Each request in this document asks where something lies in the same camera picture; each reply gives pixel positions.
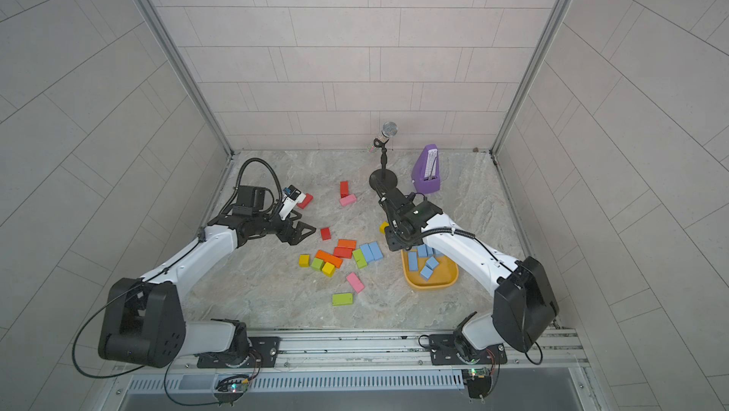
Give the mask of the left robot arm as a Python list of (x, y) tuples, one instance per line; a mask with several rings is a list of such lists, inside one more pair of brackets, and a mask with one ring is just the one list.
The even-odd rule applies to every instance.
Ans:
[(143, 276), (117, 281), (104, 309), (100, 357), (145, 367), (167, 367), (187, 355), (228, 367), (246, 363), (252, 354), (245, 323), (188, 322), (181, 301), (221, 259), (248, 241), (275, 235), (294, 246), (315, 233), (295, 210), (306, 194), (289, 186), (266, 208), (268, 192), (240, 185), (197, 240)]

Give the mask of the blue cube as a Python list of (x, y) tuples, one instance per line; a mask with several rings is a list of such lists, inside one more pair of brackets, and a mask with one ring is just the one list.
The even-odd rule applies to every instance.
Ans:
[(422, 278), (423, 280), (425, 280), (425, 281), (428, 281), (428, 280), (429, 280), (429, 279), (430, 279), (430, 278), (432, 277), (432, 275), (433, 275), (433, 272), (434, 272), (434, 270), (433, 270), (433, 269), (431, 269), (431, 268), (430, 268), (429, 266), (425, 265), (425, 266), (423, 266), (423, 268), (422, 268), (422, 269), (420, 270), (420, 276), (421, 276), (421, 278)]
[(425, 262), (425, 267), (429, 268), (430, 270), (434, 271), (438, 266), (440, 265), (440, 262), (435, 257), (429, 257), (427, 261)]

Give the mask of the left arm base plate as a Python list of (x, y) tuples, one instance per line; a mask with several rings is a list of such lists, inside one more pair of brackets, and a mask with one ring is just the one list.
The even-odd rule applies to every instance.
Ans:
[(281, 343), (280, 337), (250, 337), (239, 346), (224, 352), (201, 353), (197, 356), (197, 368), (270, 368), (274, 367)]

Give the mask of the blue long block pair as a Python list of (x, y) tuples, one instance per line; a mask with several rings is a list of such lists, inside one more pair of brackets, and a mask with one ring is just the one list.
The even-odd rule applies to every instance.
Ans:
[(377, 242), (371, 242), (369, 244), (369, 249), (371, 251), (372, 261), (383, 259), (383, 253)]
[(366, 263), (369, 264), (370, 262), (372, 262), (374, 260), (374, 255), (370, 249), (369, 244), (361, 244), (360, 250), (362, 251), (364, 258), (366, 259)]

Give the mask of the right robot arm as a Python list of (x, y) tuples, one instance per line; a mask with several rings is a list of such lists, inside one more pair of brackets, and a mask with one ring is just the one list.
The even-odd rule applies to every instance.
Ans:
[(558, 304), (543, 265), (533, 257), (520, 260), (495, 250), (469, 233), (429, 200), (393, 188), (379, 196), (387, 216), (385, 238), (391, 251), (426, 245), (455, 262), (489, 291), (493, 310), (474, 313), (454, 332), (455, 350), (473, 363), (486, 350), (506, 344), (521, 353), (559, 314)]

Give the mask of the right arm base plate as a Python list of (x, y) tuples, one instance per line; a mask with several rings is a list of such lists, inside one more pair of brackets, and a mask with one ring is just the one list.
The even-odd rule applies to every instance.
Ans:
[(418, 344), (428, 351), (433, 365), (504, 365), (508, 362), (503, 346), (476, 350), (464, 337), (454, 333), (424, 334)]

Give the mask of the yellow plastic tray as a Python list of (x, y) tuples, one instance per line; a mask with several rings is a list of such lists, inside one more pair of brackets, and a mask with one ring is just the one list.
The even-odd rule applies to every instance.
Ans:
[(429, 257), (418, 257), (419, 270), (417, 272), (409, 272), (407, 265), (407, 253), (408, 251), (401, 251), (402, 269), (404, 270), (406, 282), (412, 289), (416, 291), (445, 289), (455, 284), (459, 279), (459, 266), (450, 258), (442, 255), (441, 257), (435, 257), (440, 262), (440, 265), (434, 270), (432, 277), (428, 281), (425, 281), (420, 276), (420, 270), (423, 268)]

